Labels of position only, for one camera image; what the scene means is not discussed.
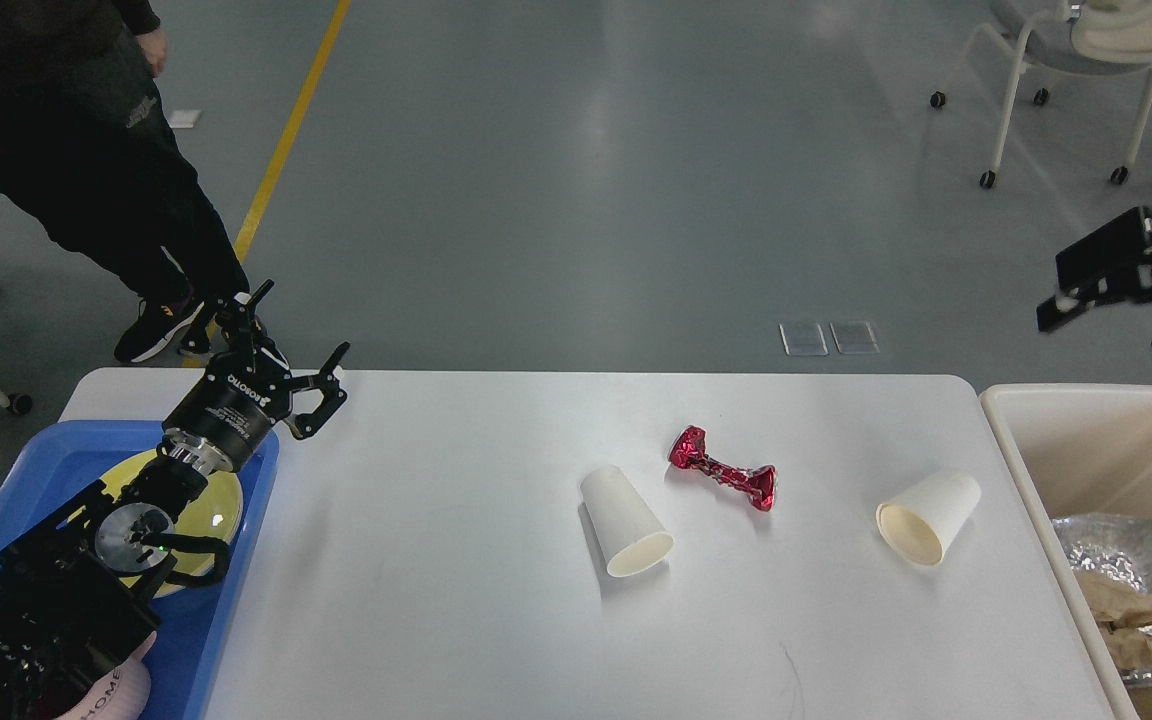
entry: white paper cup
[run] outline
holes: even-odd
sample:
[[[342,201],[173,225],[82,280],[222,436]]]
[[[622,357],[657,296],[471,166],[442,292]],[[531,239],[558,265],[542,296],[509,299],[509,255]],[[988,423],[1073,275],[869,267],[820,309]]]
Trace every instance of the white paper cup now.
[[[940,564],[980,501],[972,475],[941,470],[878,506],[878,532],[904,560]]]
[[[673,536],[620,468],[594,470],[581,480],[579,493],[585,498],[585,510],[611,577],[626,578],[644,571],[672,551]]]
[[[88,696],[56,720],[136,720],[150,700],[150,670],[129,657],[92,685]]]

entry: black pants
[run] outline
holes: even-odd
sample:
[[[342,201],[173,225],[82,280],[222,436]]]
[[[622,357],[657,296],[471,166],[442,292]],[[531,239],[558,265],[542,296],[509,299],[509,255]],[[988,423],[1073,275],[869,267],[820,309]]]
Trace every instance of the black pants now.
[[[65,76],[0,92],[0,192],[137,295],[182,300],[187,278],[209,296],[248,290],[128,32]]]

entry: human hand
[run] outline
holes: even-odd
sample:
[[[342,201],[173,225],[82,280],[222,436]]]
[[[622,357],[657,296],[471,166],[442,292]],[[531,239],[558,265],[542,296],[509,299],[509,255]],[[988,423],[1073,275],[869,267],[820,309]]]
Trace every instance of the human hand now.
[[[136,41],[141,45],[141,53],[145,53],[150,73],[154,74],[154,77],[159,77],[162,70],[168,67],[168,33],[162,30],[162,26],[159,26],[145,35],[137,35]]]

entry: beige bin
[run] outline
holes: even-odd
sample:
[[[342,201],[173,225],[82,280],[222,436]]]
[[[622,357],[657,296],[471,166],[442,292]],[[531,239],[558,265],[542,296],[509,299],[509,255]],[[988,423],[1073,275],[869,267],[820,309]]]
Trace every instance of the beige bin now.
[[[1049,518],[1152,520],[1152,387],[1006,384],[980,396],[1115,717],[1137,719]]]

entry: chair wheel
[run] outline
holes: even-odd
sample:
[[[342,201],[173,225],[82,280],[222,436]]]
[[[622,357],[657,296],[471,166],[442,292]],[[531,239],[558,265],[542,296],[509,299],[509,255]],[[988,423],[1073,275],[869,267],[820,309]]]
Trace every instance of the chair wheel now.
[[[28,395],[18,395],[14,393],[8,396],[8,414],[13,415],[24,415],[29,410],[33,410],[33,399]]]

